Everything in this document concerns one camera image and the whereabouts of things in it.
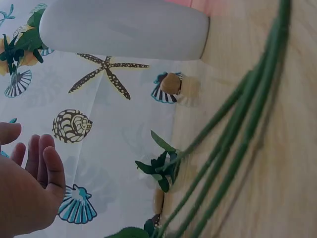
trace green plant stem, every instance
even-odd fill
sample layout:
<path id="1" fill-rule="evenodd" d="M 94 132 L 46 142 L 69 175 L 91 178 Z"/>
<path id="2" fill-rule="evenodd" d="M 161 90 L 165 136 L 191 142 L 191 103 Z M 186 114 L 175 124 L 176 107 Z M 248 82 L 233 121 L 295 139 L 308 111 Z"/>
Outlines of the green plant stem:
<path id="1" fill-rule="evenodd" d="M 233 122 L 230 127 L 230 130 L 222 144 L 221 151 L 219 155 L 217 156 L 217 159 L 215 161 L 214 167 L 212 168 L 211 172 L 209 173 L 206 182 L 202 188 L 202 191 L 197 197 L 197 200 L 195 202 L 195 205 L 192 207 L 190 210 L 189 214 L 187 215 L 186 219 L 184 222 L 181 224 L 179 229 L 176 232 L 175 238 L 180 238 L 186 231 L 188 225 L 190 222 L 193 220 L 194 216 L 196 215 L 200 205 L 204 201 L 204 198 L 206 197 L 210 187 L 212 186 L 214 179 L 218 175 L 229 151 L 231 145 L 234 143 L 239 129 L 242 126 L 243 120 L 248 112 L 248 109 L 251 105 L 252 99 L 257 91 L 257 88 L 259 86 L 259 83 L 261 81 L 261 75 L 264 71 L 265 68 L 265 62 L 266 62 L 266 57 L 267 57 L 267 49 L 270 46 L 270 40 L 266 44 L 266 50 L 263 53 L 260 62 L 257 64 L 255 67 L 254 71 L 252 72 L 252 75 L 250 76 L 250 80 L 248 81 L 245 91 L 239 100 L 239 106 L 236 107 L 235 113 L 232 115 L 233 117 Z"/>
<path id="2" fill-rule="evenodd" d="M 260 121 L 271 85 L 275 74 L 277 62 L 281 54 L 281 48 L 286 45 L 288 36 L 289 19 L 291 12 L 290 0 L 281 0 L 280 5 L 280 17 L 275 24 L 277 28 L 276 34 L 273 36 L 272 47 L 269 50 L 267 57 L 267 67 L 264 70 L 263 79 L 260 84 L 259 95 L 256 98 L 254 109 L 251 113 L 249 123 L 245 129 L 243 140 L 235 154 L 235 157 L 228 169 L 228 172 L 220 185 L 215 197 L 209 204 L 202 219 L 194 229 L 191 238 L 198 238 L 204 227 L 207 224 L 208 219 L 213 215 L 214 211 L 218 207 L 222 198 L 226 194 L 230 184 L 232 183 L 236 172 L 238 171 L 243 157 L 248 149 L 250 140 L 252 139 L 258 123 Z"/>
<path id="3" fill-rule="evenodd" d="M 209 155 L 208 160 L 205 162 L 204 166 L 200 169 L 199 173 L 197 174 L 197 176 L 195 177 L 194 181 L 192 182 L 192 184 L 190 185 L 189 189 L 187 190 L 184 198 L 180 201 L 180 203 L 178 204 L 178 206 L 176 207 L 176 209 L 173 211 L 173 213 L 169 216 L 169 218 L 166 220 L 166 222 L 163 224 L 163 226 L 160 228 L 159 230 L 159 234 L 158 234 L 158 238 L 162 237 L 162 235 L 164 234 L 164 232 L 166 231 L 168 225 L 170 224 L 170 222 L 176 217 L 176 215 L 178 214 L 178 212 L 183 208 L 183 206 L 186 204 L 186 202 L 188 201 L 189 197 L 192 195 L 193 191 L 195 190 L 195 188 L 197 187 L 198 183 L 200 182 L 200 180 L 203 178 L 203 176 L 206 174 L 207 170 L 209 169 L 209 167 L 212 165 L 212 162 L 214 161 L 214 159 L 216 158 L 217 154 L 220 152 L 221 150 L 221 146 L 224 142 L 224 139 L 226 138 L 229 129 L 232 126 L 233 123 L 233 118 L 231 117 L 227 126 L 225 127 L 220 139 L 218 140 L 217 144 L 215 145 L 212 153 Z"/>
<path id="4" fill-rule="evenodd" d="M 212 117 L 212 119 L 204 127 L 204 129 L 198 134 L 194 141 L 188 146 L 188 148 L 185 151 L 179 153 L 175 160 L 166 163 L 164 166 L 160 168 L 157 168 L 157 171 L 166 170 L 169 166 L 181 161 L 183 158 L 185 158 L 194 151 L 194 149 L 206 138 L 210 131 L 222 120 L 222 118 L 224 118 L 224 116 L 230 111 L 230 109 L 234 106 L 237 100 L 241 97 L 245 85 L 248 81 L 248 76 L 250 74 L 251 71 L 248 71 L 248 73 L 244 76 L 244 78 L 236 87 L 236 89 L 227 98 L 224 104 L 220 107 L 220 109 L 216 112 L 216 114 Z"/>

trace palm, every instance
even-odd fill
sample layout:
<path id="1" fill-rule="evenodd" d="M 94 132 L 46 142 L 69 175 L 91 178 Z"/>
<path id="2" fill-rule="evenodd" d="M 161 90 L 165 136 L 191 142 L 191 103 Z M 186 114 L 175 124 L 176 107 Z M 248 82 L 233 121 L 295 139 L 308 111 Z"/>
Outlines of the palm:
<path id="1" fill-rule="evenodd" d="M 1 144 L 14 141 L 20 132 L 19 124 L 0 122 Z M 62 161 L 55 151 L 54 140 L 50 135 L 31 137 L 26 167 L 22 169 L 25 151 L 26 146 L 17 143 L 10 156 L 11 160 L 0 157 L 0 177 L 11 177 L 7 182 L 10 197 L 5 197 L 4 201 L 13 201 L 11 205 L 14 215 L 11 215 L 11 223 L 12 229 L 15 229 L 14 235 L 49 226 L 63 201 L 65 190 Z"/>

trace scallop shell print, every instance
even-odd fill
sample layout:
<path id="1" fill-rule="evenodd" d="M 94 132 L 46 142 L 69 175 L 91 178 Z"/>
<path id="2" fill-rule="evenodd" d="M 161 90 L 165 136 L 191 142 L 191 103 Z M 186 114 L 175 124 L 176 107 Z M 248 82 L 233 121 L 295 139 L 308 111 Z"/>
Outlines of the scallop shell print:
<path id="1" fill-rule="evenodd" d="M 80 142 L 91 130 L 93 122 L 79 110 L 66 109 L 53 121 L 53 134 L 65 143 Z"/>
<path id="2" fill-rule="evenodd" d="M 73 187 L 66 186 L 63 202 L 58 210 L 58 216 L 69 223 L 86 224 L 91 222 L 97 212 L 89 199 L 92 197 L 84 187 L 76 184 Z"/>

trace wooden surface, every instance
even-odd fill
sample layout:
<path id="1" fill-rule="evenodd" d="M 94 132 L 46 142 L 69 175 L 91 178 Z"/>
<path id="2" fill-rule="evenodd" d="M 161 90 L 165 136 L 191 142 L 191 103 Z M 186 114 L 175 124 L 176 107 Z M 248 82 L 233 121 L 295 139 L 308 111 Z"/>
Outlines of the wooden surface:
<path id="1" fill-rule="evenodd" d="M 210 0 L 207 6 L 205 0 L 193 0 L 192 7 L 213 16 L 203 62 L 198 66 L 189 62 L 184 68 L 185 74 L 200 80 L 201 89 L 196 107 L 177 105 L 174 146 L 188 146 L 243 74 L 257 62 L 278 2 Z M 271 96 L 263 117 L 269 120 L 262 120 L 235 181 L 202 237 L 317 237 L 317 1 L 293 0 L 293 5 L 285 69 L 280 84 L 274 85 L 275 97 Z M 165 196 L 163 221 L 184 196 L 223 125 L 182 163 L 175 186 Z M 230 155 L 184 237 L 188 237 L 211 201 Z M 176 230 L 186 217 L 201 185 L 169 231 Z"/>

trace pink object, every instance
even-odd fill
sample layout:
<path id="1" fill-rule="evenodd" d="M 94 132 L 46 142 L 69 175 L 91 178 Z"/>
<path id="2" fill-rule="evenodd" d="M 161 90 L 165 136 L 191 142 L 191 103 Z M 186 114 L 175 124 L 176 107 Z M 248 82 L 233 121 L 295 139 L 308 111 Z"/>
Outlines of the pink object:
<path id="1" fill-rule="evenodd" d="M 175 4 L 183 5 L 183 6 L 191 6 L 193 0 L 165 0 L 167 2 L 173 2 Z"/>

